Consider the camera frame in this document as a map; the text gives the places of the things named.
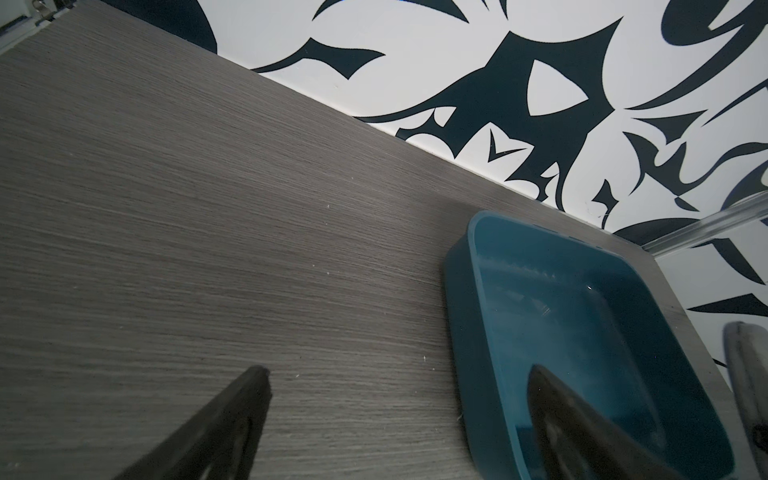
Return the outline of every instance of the wall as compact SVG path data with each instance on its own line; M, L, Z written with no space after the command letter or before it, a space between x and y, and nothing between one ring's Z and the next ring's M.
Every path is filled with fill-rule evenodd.
M768 0L108 3L636 243L768 183Z
M757 323L768 328L766 246L768 218L657 259L726 381L726 323Z

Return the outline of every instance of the black and white patterned wallpaper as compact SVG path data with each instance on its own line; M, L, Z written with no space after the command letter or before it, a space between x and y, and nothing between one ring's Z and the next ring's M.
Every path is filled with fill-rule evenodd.
M723 328L768 328L768 218L657 259L680 304L728 380Z
M108 0L636 243L768 187L768 0Z

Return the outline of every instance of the gray wood-grain tabletop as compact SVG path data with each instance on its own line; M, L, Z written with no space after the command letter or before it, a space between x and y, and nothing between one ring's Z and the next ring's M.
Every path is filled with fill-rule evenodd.
M640 248L100 2L0 57L0 476L109 478L254 363L254 478L477 478L439 267L493 209Z

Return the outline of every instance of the blue plastic tray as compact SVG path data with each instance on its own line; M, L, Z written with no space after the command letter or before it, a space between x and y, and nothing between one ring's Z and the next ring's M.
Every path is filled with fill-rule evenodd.
M534 363L691 480L733 471L710 400L620 257L480 212L444 275L469 449L486 480L546 478L526 399Z

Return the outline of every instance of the blue container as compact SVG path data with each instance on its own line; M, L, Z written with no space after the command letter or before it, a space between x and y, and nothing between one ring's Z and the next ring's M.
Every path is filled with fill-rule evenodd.
M620 257L480 212L444 275L467 439L483 478L547 478L526 399L534 363L690 480L733 471L710 400Z

